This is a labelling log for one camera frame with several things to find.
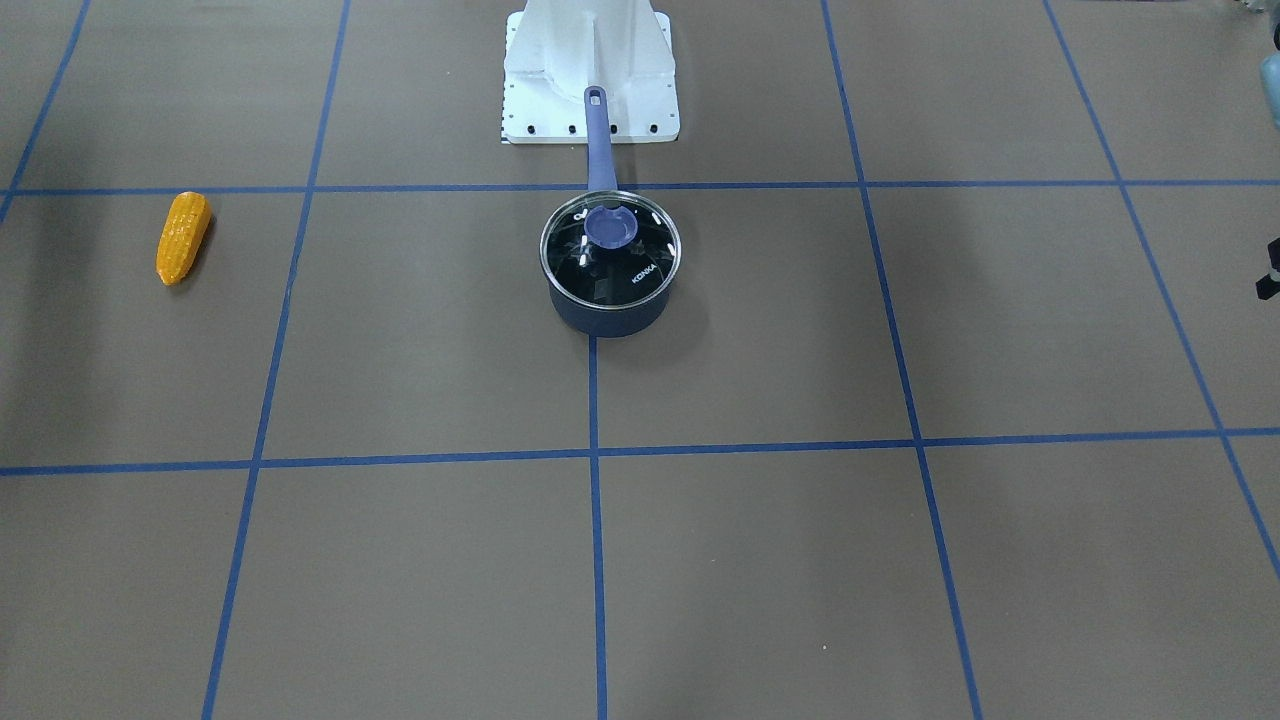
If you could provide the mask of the yellow corn cob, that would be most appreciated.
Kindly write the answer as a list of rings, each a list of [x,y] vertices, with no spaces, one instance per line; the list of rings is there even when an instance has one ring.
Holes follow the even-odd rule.
[[[155,254],[155,270],[165,286],[189,274],[211,222],[212,206],[202,193],[186,191],[172,200]]]

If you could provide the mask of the glass pot lid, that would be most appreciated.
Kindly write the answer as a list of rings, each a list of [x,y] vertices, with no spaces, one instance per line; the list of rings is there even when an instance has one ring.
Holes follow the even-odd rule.
[[[684,260],[684,242],[659,204],[603,190],[581,193],[550,214],[538,256],[553,299],[593,311],[622,311],[668,291]]]

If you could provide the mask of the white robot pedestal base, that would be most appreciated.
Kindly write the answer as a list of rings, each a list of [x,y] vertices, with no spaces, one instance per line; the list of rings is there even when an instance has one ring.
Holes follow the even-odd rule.
[[[620,143],[667,143],[681,119],[671,18],[649,1],[529,1],[506,18],[500,138],[581,143],[605,91]]]

